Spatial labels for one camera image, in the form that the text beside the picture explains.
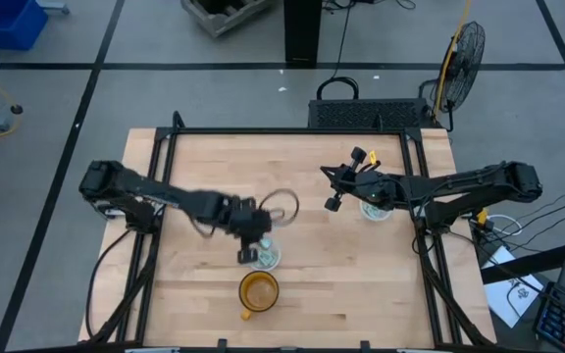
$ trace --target mug handle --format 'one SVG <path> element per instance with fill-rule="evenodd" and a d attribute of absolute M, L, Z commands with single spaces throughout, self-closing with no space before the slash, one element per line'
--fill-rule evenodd
<path fill-rule="evenodd" d="M 252 317 L 252 312 L 248 309 L 243 309 L 243 311 L 241 312 L 241 318 L 245 321 L 248 321 L 250 320 L 250 317 Z"/>

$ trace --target yellow cup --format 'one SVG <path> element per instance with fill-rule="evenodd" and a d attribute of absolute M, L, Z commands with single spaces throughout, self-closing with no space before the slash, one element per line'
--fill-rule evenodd
<path fill-rule="evenodd" d="M 239 300 L 245 307 L 241 318 L 248 320 L 252 313 L 269 310 L 279 299 L 279 293 L 279 283 L 270 273 L 255 271 L 247 274 L 239 285 Z"/>

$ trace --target desk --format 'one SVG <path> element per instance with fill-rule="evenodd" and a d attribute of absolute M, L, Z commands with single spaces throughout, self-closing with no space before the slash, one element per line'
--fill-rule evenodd
<path fill-rule="evenodd" d="M 154 129 L 130 131 L 123 158 L 126 167 L 146 175 L 154 135 Z M 431 176 L 454 173 L 445 130 L 425 129 L 422 135 Z M 171 184 L 254 195 L 257 201 L 275 188 L 289 187 L 299 196 L 300 212 L 292 225 L 273 233 L 282 249 L 281 263 L 273 270 L 282 289 L 277 305 L 244 322 L 237 288 L 251 270 L 236 263 L 237 240 L 221 232 L 203 239 L 182 212 L 168 210 L 144 344 L 210 347 L 226 338 L 229 347 L 358 348 L 360 340 L 370 340 L 373 348 L 432 347 L 408 213 L 394 211 L 387 221 L 373 223 L 363 218 L 359 201 L 351 196 L 343 197 L 337 213 L 324 209 L 333 191 L 319 167 L 348 163 L 357 145 L 376 150 L 383 172 L 404 174 L 397 136 L 180 134 Z M 465 221 L 457 221 L 453 230 L 469 234 Z M 123 231 L 123 220 L 108 223 L 102 250 Z M 95 329 L 124 294 L 132 244 L 133 236 L 109 253 L 98 272 L 91 312 Z M 448 235 L 443 244 L 457 302 L 494 340 L 472 244 Z M 445 311 L 437 301 L 445 322 Z M 138 310 L 136 303 L 132 314 Z M 132 338 L 135 319 L 130 322 Z M 449 341 L 447 325 L 442 331 L 444 341 Z M 80 339 L 85 338 L 82 329 Z"/>

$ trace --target concrete floor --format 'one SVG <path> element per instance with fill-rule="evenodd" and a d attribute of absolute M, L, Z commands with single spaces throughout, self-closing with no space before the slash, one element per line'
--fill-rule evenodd
<path fill-rule="evenodd" d="M 415 11 L 391 0 L 354 8 L 342 62 L 440 63 L 464 2 L 416 2 Z M 0 324 L 116 4 L 71 0 L 71 15 L 51 15 L 32 50 L 0 53 L 4 63 L 87 64 L 62 66 L 63 70 L 0 71 L 0 84 L 26 110 L 19 130 L 0 139 Z M 545 4 L 565 43 L 565 2 Z M 320 62 L 336 61 L 344 16 L 323 14 Z M 565 193 L 565 62 L 535 0 L 474 1 L 469 20 L 486 30 L 485 63 L 562 64 L 533 66 L 526 72 L 511 66 L 507 71 L 481 72 L 455 114 L 451 137 L 459 170 L 501 160 L 524 161 L 538 169 L 545 188 L 538 202 L 492 208 L 519 216 Z M 280 63 L 283 57 L 281 4 L 212 39 L 177 0 L 125 0 L 106 63 Z M 88 70 L 66 70 L 80 68 Z M 173 110 L 180 110 L 188 126 L 306 126 L 307 103 L 332 74 L 212 69 L 219 70 L 100 73 L 9 350 L 77 340 L 88 277 L 104 228 L 77 193 L 89 161 L 120 159 L 130 128 L 166 126 Z M 362 98 L 412 97 L 420 81 L 437 75 L 379 69 L 340 73 L 359 82 Z M 347 98 L 349 93 L 345 87 L 329 87 L 326 94 Z M 0 114 L 8 114 L 1 97 Z M 526 241 L 562 216 L 542 220 L 514 240 Z M 537 249 L 561 244 L 565 223 L 531 243 Z M 504 329 L 503 334 L 512 333 Z"/>

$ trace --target blue bin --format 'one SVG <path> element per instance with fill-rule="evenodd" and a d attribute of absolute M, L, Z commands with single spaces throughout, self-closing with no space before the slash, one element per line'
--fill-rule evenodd
<path fill-rule="evenodd" d="M 35 0 L 0 0 L 0 49 L 31 48 L 46 23 Z"/>

